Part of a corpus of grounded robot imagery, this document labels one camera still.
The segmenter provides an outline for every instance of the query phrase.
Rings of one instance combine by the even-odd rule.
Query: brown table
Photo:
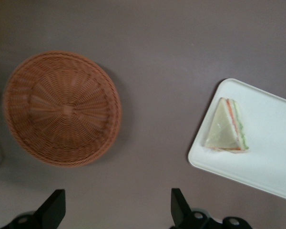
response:
[[[25,58],[68,50],[111,76],[123,105],[115,145],[84,167],[58,168],[18,146],[4,85]],[[187,154],[225,78],[286,99],[286,1],[0,1],[0,227],[66,189],[59,228],[168,229],[170,191],[216,219],[286,229],[286,200],[192,167]]]

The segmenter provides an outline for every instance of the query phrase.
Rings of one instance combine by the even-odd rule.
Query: sandwich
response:
[[[239,106],[233,99],[220,98],[204,146],[232,153],[248,149]]]

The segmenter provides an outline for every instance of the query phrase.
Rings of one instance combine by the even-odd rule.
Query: white plate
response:
[[[216,152],[203,147],[221,97],[238,102],[247,153]],[[286,198],[286,99],[236,79],[220,83],[188,155],[206,171]]]

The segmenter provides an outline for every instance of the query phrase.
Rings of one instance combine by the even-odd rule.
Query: screw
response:
[[[204,217],[200,212],[195,212],[194,216],[196,219],[202,219]]]
[[[239,222],[237,219],[234,219],[234,218],[230,218],[229,219],[229,222],[232,224],[232,225],[235,225],[235,226],[238,226],[239,225]]]
[[[25,223],[26,221],[28,221],[28,217],[22,217],[18,220],[18,223],[21,224],[21,223]]]

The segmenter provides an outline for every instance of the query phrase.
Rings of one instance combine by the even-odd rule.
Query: round wicker basket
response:
[[[51,165],[90,163],[114,143],[121,123],[118,93],[96,63],[71,52],[32,56],[4,93],[8,126],[31,155]]]

